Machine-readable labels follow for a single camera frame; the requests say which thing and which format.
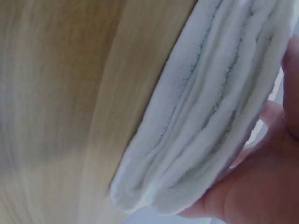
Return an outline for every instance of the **skin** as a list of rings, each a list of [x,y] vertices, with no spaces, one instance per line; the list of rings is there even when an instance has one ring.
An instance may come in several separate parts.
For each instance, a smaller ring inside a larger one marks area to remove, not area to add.
[[[192,207],[187,218],[215,217],[228,224],[299,223],[299,38],[282,61],[283,105],[268,101],[260,119],[263,140],[243,151],[234,170]]]

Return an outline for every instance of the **light wood grain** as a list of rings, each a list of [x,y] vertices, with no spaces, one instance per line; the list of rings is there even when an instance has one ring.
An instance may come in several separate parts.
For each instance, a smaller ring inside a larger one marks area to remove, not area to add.
[[[0,0],[0,223],[118,224],[107,191],[195,0]]]

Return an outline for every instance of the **finger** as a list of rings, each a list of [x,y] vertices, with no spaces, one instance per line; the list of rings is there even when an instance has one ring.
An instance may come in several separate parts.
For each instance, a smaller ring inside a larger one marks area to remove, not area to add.
[[[299,138],[299,38],[294,36],[283,59],[284,111],[287,129]]]
[[[230,166],[230,168],[235,168],[240,163],[242,163],[247,158],[247,156],[251,153],[252,149],[253,149],[252,147],[244,148],[240,152],[240,154],[238,155],[238,157],[235,159],[235,161],[232,163],[232,165]]]
[[[214,217],[225,220],[224,205],[234,183],[233,180],[234,176],[228,175],[209,189],[193,206],[178,215],[186,218]]]
[[[270,127],[283,114],[282,105],[268,100],[260,114],[260,120]]]

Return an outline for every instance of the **light blue towel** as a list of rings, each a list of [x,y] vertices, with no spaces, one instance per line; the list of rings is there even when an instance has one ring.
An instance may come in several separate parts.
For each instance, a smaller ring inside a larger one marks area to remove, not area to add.
[[[200,0],[111,185],[131,212],[199,199],[242,149],[271,92],[297,0]]]

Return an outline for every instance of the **wooden surface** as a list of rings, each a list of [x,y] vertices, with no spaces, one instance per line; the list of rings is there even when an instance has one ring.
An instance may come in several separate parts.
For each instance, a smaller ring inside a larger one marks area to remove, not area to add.
[[[0,223],[118,224],[107,192],[196,0],[0,0]]]

